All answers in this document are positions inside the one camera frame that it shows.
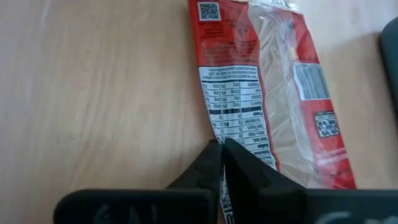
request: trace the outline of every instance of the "barcode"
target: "barcode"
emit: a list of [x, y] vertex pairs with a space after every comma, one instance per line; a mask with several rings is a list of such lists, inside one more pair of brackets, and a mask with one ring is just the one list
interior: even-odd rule
[[294, 65], [296, 81], [301, 100], [329, 99], [329, 91], [319, 64], [296, 63]]
[[198, 2], [200, 21], [221, 21], [218, 2]]

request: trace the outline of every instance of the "plastic bag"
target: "plastic bag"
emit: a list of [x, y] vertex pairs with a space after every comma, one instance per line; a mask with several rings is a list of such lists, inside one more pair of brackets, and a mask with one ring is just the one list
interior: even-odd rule
[[[295, 5], [189, 3], [200, 81], [217, 139], [235, 139], [305, 187], [355, 189], [323, 71]], [[231, 218], [226, 186], [221, 206]]]

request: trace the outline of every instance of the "wooden table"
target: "wooden table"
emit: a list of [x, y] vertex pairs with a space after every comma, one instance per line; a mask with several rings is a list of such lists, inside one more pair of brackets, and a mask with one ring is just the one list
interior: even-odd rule
[[[398, 187], [377, 35], [396, 0], [301, 0], [360, 187]], [[88, 187], [158, 189], [212, 138], [186, 0], [0, 2], [0, 223]]]

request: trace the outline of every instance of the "qr code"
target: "qr code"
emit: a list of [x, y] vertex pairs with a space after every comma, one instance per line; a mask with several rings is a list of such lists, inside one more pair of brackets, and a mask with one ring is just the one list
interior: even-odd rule
[[318, 133], [321, 138], [338, 135], [339, 129], [333, 111], [319, 112], [315, 115]]
[[198, 2], [200, 21], [221, 21], [218, 2]]

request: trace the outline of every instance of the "white label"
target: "white label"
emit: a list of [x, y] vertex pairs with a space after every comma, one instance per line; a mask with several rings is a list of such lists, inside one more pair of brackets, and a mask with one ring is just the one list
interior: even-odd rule
[[296, 63], [294, 65], [296, 81], [301, 100], [330, 99], [321, 65], [315, 63]]
[[[211, 125], [219, 142], [232, 138], [276, 170], [267, 133], [261, 83], [256, 66], [199, 67]], [[226, 182], [221, 188], [221, 208], [231, 218]]]

